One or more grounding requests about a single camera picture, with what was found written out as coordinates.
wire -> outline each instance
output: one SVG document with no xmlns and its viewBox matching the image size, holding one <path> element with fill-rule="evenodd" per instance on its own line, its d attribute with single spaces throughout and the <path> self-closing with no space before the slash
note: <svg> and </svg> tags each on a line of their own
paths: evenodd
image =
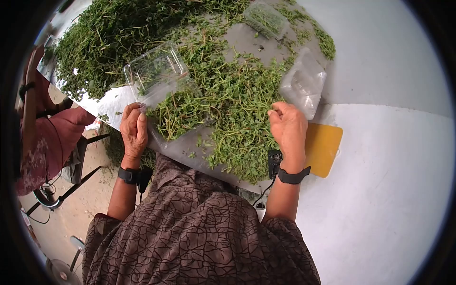
<svg viewBox="0 0 456 285">
<path fill-rule="evenodd" d="M 74 273 L 74 274 L 76 274 L 76 270 L 81 266 L 81 264 L 82 264 L 83 262 L 84 262 L 84 260 L 81 261 L 81 263 L 80 263 L 75 269 L 73 269 L 73 273 Z"/>
<path fill-rule="evenodd" d="M 57 128 L 55 127 L 55 125 L 52 123 L 52 121 L 51 121 L 47 116 L 45 116 L 45 118 L 51 123 L 51 125 L 54 127 L 54 130 L 56 131 L 57 138 L 58 138 L 58 142 L 59 142 L 59 144 L 60 144 L 60 151 L 61 151 L 61 154 L 62 154 L 62 160 L 61 160 L 61 162 L 62 162 L 62 167 L 63 167 L 63 145 L 62 145 L 62 141 L 60 140 L 60 136 L 59 136 L 59 134 L 58 134 L 58 131 L 57 131 Z M 54 179 L 54 182 L 49 183 L 49 180 L 48 180 L 48 178 L 47 178 L 47 160 L 46 160 L 46 182 L 45 182 L 45 183 L 47 184 L 47 186 L 45 186 L 45 187 L 51 187 L 51 188 L 53 189 L 52 193 L 50 193 L 51 195 L 53 195 L 53 194 L 56 192 L 57 189 L 56 189 L 54 183 L 55 183 L 55 182 L 57 181 L 57 179 L 59 179 L 61 176 L 62 176 L 62 170 L 60 170 L 60 173 L 59 173 L 58 177 L 57 177 L 56 179 Z M 46 195 L 47 200 L 49 201 L 49 203 L 51 203 L 51 199 L 50 199 L 50 197 L 49 197 L 49 193 L 48 193 L 46 190 L 44 190 L 42 186 L 40 187 L 40 190 L 41 190 L 41 192 L 42 192 L 43 194 Z M 49 222 L 49 220 L 51 219 L 51 211 L 52 211 L 52 210 L 51 210 L 51 206 L 49 205 L 49 216 L 47 217 L 47 220 L 46 220 L 45 222 L 40 222 L 40 221 L 35 220 L 34 218 L 30 217 L 29 215 L 27 215 L 26 212 L 24 212 L 24 211 L 21 210 L 21 212 L 23 212 L 25 215 L 27 215 L 28 218 L 34 220 L 34 221 L 37 222 L 37 223 L 43 224 L 43 225 L 44 225 L 44 224 L 47 224 L 47 223 Z"/>
<path fill-rule="evenodd" d="M 46 194 L 47 200 L 49 201 L 49 200 L 50 200 L 49 194 L 46 192 L 46 190 L 43 190 L 43 187 L 40 187 L 40 189 L 41 189 L 42 192 L 44 192 L 44 193 Z M 34 218 L 32 218 L 32 217 L 30 217 L 29 215 L 27 215 L 26 212 L 22 211 L 22 209 L 21 209 L 21 212 L 23 212 L 28 218 L 34 220 L 34 221 L 37 222 L 37 223 L 43 224 L 43 225 L 44 225 L 44 224 L 47 224 L 47 222 L 49 222 L 49 219 L 51 219 L 51 206 L 50 206 L 50 205 L 49 205 L 49 216 L 47 216 L 47 220 L 46 220 L 45 222 L 40 222 L 40 221 L 38 221 L 38 220 L 35 220 Z"/>
<path fill-rule="evenodd" d="M 261 193 L 261 196 L 253 203 L 253 205 L 252 205 L 253 207 L 255 207 L 255 204 L 256 204 L 261 198 L 263 198 L 263 196 L 264 196 L 264 194 L 266 193 L 266 191 L 272 187 L 272 185 L 274 184 L 274 181 L 275 181 L 275 178 L 276 178 L 276 177 L 277 177 L 277 175 L 274 176 L 271 185 L 269 185 L 269 187 L 266 188 L 266 189 L 263 191 L 263 193 Z"/>
<path fill-rule="evenodd" d="M 60 140 L 60 136 L 58 134 L 58 131 L 57 131 L 57 128 L 54 126 L 54 124 L 52 123 L 52 121 L 46 116 L 46 119 L 51 123 L 51 125 L 54 127 L 54 130 L 56 131 L 56 134 L 57 134 L 57 138 L 58 138 L 58 142 L 60 144 L 60 151 L 61 151 L 61 154 L 62 154 L 62 160 L 61 160 L 61 165 L 62 165 L 62 168 L 63 168 L 63 146 L 62 146 L 62 141 Z M 62 170 L 60 170 L 60 173 L 58 175 L 58 177 L 56 179 L 54 179 L 54 182 L 53 183 L 49 183 L 49 180 L 47 179 L 47 163 L 46 163 L 46 183 L 48 185 L 53 185 L 55 183 L 55 181 L 57 181 L 57 179 L 60 178 L 60 176 L 62 176 Z"/>
</svg>

yellow cutting board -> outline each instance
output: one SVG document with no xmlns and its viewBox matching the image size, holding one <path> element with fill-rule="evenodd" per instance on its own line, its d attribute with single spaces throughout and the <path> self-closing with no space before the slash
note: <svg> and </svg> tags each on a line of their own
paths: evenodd
<svg viewBox="0 0 456 285">
<path fill-rule="evenodd" d="M 342 139 L 342 129 L 324 124 L 309 124 L 306 133 L 306 167 L 311 173 L 325 178 L 336 158 Z"/>
</svg>

leaf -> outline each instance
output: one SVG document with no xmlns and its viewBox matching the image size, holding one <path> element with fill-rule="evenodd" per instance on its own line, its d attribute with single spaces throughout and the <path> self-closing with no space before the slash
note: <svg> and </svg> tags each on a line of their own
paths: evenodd
<svg viewBox="0 0 456 285">
<path fill-rule="evenodd" d="M 201 147 L 201 143 L 202 143 L 202 137 L 201 137 L 201 134 L 198 134 L 198 141 L 197 141 L 196 146 Z"/>
</svg>

sleeve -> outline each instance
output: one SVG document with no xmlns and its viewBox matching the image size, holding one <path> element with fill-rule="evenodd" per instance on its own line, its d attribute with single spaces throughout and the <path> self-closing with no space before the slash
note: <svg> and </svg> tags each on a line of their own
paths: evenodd
<svg viewBox="0 0 456 285">
<path fill-rule="evenodd" d="M 95 262 L 96 255 L 103 255 L 122 221 L 98 213 L 90 222 L 87 230 L 86 243 L 83 255 L 83 283 L 88 284 L 88 278 L 98 270 L 99 264 Z"/>
<path fill-rule="evenodd" d="M 280 243 L 281 251 L 291 258 L 307 279 L 308 284 L 321 284 L 315 263 L 294 221 L 272 218 L 264 224 L 269 230 L 269 239 Z"/>
</svg>

stack of plastic containers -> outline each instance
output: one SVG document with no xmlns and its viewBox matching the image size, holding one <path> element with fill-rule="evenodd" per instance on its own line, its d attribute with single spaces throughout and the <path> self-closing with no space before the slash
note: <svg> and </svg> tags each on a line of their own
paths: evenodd
<svg viewBox="0 0 456 285">
<path fill-rule="evenodd" d="M 312 120 L 320 102 L 325 79 L 325 70 L 305 47 L 300 51 L 290 71 L 282 77 L 279 93 L 288 103 L 301 110 L 308 120 Z"/>
</svg>

